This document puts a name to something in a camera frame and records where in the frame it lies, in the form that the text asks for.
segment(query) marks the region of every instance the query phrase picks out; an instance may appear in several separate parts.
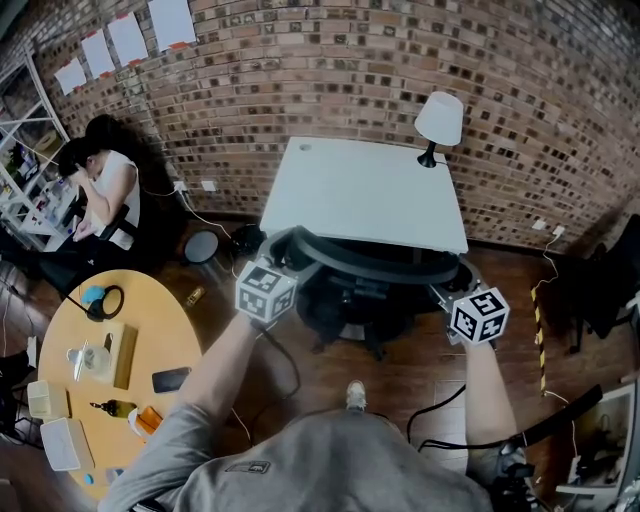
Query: wall socket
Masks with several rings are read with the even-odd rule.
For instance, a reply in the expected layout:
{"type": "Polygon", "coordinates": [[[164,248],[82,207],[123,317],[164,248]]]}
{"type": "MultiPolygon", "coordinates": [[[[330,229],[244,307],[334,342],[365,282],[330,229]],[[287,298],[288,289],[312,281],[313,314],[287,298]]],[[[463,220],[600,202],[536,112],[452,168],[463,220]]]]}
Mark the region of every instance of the wall socket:
{"type": "Polygon", "coordinates": [[[202,188],[207,192],[215,192],[218,190],[216,184],[211,180],[202,180],[202,188]]]}
{"type": "Polygon", "coordinates": [[[544,228],[547,227],[547,223],[542,220],[542,219],[537,219],[534,223],[533,226],[531,226],[533,229],[535,229],[536,231],[542,231],[544,228]]]}

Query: white paper on wall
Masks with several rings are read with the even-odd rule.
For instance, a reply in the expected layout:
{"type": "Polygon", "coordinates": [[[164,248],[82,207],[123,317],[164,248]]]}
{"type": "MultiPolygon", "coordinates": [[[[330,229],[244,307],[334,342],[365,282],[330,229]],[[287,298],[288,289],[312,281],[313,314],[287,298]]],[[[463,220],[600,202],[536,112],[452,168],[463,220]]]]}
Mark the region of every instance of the white paper on wall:
{"type": "Polygon", "coordinates": [[[151,0],[149,11],[159,51],[196,40],[187,0],[151,0]]]}
{"type": "Polygon", "coordinates": [[[68,95],[76,87],[87,83],[87,77],[77,57],[66,66],[61,67],[55,73],[55,77],[58,79],[58,82],[60,82],[60,87],[62,87],[62,92],[65,95],[68,95]]]}
{"type": "Polygon", "coordinates": [[[109,55],[104,31],[97,30],[94,34],[82,40],[82,49],[87,56],[87,63],[93,78],[98,79],[103,74],[111,73],[116,69],[109,55]]]}
{"type": "Polygon", "coordinates": [[[109,23],[107,27],[109,28],[113,45],[116,47],[120,64],[123,66],[136,64],[149,56],[138,21],[132,12],[126,16],[118,17],[117,20],[109,23]]]}

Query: trash can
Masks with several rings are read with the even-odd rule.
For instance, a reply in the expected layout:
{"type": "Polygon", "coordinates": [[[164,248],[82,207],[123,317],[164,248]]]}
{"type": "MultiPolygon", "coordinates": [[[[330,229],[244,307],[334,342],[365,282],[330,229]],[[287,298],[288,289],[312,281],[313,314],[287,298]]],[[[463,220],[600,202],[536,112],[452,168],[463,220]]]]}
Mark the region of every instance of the trash can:
{"type": "Polygon", "coordinates": [[[205,279],[210,279],[220,286],[222,280],[229,275],[229,271],[218,262],[217,253],[217,235],[208,229],[197,231],[184,245],[184,264],[197,268],[205,279]]]}

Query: shoe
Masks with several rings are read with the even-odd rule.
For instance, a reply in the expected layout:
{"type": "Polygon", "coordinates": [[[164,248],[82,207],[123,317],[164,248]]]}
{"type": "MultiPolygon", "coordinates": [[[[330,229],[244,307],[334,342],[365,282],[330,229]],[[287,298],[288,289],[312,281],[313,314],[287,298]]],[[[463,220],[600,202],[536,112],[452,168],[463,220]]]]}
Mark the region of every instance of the shoe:
{"type": "Polygon", "coordinates": [[[359,380],[353,380],[347,386],[347,410],[362,411],[367,407],[367,395],[364,384],[359,380]]]}

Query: smartphone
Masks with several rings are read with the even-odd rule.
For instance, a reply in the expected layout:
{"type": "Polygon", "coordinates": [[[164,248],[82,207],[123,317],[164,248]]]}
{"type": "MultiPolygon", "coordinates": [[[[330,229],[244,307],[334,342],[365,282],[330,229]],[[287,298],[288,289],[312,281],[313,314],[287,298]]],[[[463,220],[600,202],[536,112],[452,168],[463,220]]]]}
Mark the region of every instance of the smartphone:
{"type": "Polygon", "coordinates": [[[156,372],[151,375],[154,393],[173,393],[178,391],[182,383],[191,373],[191,368],[176,368],[175,370],[166,370],[164,372],[156,372]]]}

